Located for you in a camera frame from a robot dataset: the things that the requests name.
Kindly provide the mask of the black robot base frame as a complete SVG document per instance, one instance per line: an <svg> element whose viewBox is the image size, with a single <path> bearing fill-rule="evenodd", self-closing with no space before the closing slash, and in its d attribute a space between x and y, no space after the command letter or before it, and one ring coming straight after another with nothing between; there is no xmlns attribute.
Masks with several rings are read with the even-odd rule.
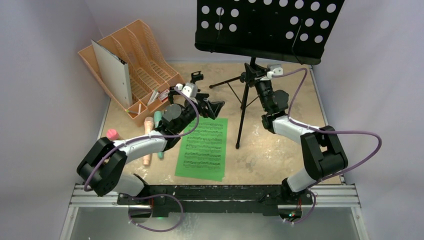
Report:
<svg viewBox="0 0 424 240"><path fill-rule="evenodd" d="M306 190L293 197L282 195L282 184L148 185L131 197L119 194L118 205L151 207L153 217L170 213L262 214L283 219L300 218L301 207L314 200Z"/></svg>

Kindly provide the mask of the black mic stand for pink mic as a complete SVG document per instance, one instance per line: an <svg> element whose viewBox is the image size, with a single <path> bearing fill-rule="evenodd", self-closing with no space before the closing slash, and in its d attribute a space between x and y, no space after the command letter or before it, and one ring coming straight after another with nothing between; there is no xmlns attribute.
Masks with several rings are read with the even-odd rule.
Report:
<svg viewBox="0 0 424 240"><path fill-rule="evenodd" d="M180 94L179 94L179 89L178 89L178 87L177 86L171 86L170 88L169 88L169 93L168 93L168 95L167 95L167 98L168 98L168 101L169 101L169 103L172 105L172 104L174 104L174 96L175 95L177 95L177 96L179 96Z"/></svg>

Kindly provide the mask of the black tripod music stand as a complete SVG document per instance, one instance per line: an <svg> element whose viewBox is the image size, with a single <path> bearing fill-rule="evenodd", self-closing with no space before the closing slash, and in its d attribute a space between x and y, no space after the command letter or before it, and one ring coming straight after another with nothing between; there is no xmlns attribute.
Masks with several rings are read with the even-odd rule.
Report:
<svg viewBox="0 0 424 240"><path fill-rule="evenodd" d="M199 0L199 51L318 65L342 0Z"/></svg>

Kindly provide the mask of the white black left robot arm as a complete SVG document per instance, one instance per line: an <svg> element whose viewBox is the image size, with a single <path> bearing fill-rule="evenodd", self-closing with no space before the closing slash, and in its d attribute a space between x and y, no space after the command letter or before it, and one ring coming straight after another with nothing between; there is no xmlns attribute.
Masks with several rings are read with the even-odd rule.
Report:
<svg viewBox="0 0 424 240"><path fill-rule="evenodd" d="M136 174L125 175L125 165L173 148L183 136L197 128L201 117L216 119L224 105L224 101L210 101L206 97L186 99L185 105L168 105L157 128L147 134L115 141L99 138L76 170L84 179L84 191L93 191L99 197L117 192L129 195L138 205L146 203L149 191L145 181Z"/></svg>

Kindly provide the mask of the black mic stand with green mic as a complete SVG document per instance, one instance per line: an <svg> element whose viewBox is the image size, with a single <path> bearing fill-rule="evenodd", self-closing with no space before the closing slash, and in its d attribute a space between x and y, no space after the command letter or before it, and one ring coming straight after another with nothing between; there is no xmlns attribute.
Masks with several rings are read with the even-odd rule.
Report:
<svg viewBox="0 0 424 240"><path fill-rule="evenodd" d="M189 82L191 84L194 84L194 85L196 84L196 82L202 81L204 79L204 75L202 74L202 71L201 70L192 72L190 74L190 76L191 76L191 79L190 79Z"/></svg>

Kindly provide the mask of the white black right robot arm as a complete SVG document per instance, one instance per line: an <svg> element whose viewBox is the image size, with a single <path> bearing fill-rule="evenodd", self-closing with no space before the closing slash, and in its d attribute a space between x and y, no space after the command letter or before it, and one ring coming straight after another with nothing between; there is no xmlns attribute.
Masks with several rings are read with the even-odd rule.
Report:
<svg viewBox="0 0 424 240"><path fill-rule="evenodd" d="M285 178L281 184L282 200L292 204L300 198L301 192L314 183L345 169L348 166L347 156L333 127L308 126L289 115L290 95L272 87L273 78L285 76L280 66L265 68L245 63L244 67L240 80L249 88L256 89L265 112L261 117L263 127L301 146L304 167Z"/></svg>

